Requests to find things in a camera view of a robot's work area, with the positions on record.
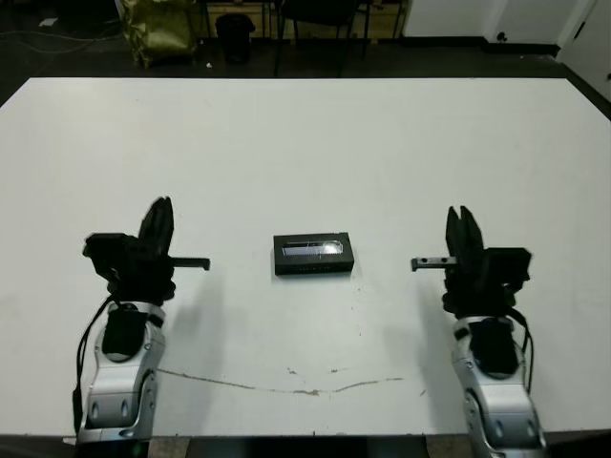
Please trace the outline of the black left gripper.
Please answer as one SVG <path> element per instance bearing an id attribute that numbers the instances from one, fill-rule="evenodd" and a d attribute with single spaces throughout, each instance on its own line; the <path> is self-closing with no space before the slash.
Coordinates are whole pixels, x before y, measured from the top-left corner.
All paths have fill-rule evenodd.
<path id="1" fill-rule="evenodd" d="M 138 247 L 124 248 L 104 263 L 104 278 L 109 292 L 117 300 L 162 306 L 175 295 L 173 276 L 177 268 L 210 270 L 208 258 L 170 256 L 173 234 L 172 200 L 158 198 L 142 220 Z"/>

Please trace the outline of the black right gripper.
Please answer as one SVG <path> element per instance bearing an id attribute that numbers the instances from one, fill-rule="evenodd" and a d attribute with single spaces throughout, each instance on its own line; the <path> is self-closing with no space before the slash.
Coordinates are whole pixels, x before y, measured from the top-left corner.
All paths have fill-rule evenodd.
<path id="1" fill-rule="evenodd" d="M 411 271 L 444 271 L 443 308 L 456 318 L 503 317 L 515 306 L 518 265 L 511 257 L 485 256 L 483 238 L 473 213 L 463 205 L 449 208 L 446 222 L 449 256 L 417 257 Z"/>

